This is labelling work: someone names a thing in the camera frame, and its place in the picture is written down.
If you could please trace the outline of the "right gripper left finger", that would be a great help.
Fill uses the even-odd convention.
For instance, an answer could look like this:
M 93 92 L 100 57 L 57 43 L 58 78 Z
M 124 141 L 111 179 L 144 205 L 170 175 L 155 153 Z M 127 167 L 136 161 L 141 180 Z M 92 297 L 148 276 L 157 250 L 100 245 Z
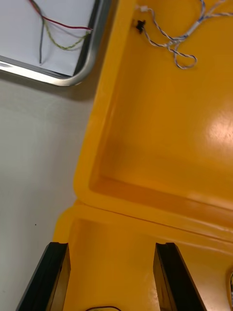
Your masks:
M 70 271 L 68 244 L 58 242 L 49 243 L 16 310 L 62 311 Z

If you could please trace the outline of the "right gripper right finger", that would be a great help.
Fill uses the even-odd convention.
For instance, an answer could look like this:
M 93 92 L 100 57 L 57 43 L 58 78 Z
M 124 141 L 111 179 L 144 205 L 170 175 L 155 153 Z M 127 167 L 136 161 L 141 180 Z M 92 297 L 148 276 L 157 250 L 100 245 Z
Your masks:
M 205 311 L 206 307 L 176 244 L 157 243 L 153 275 L 162 311 Z

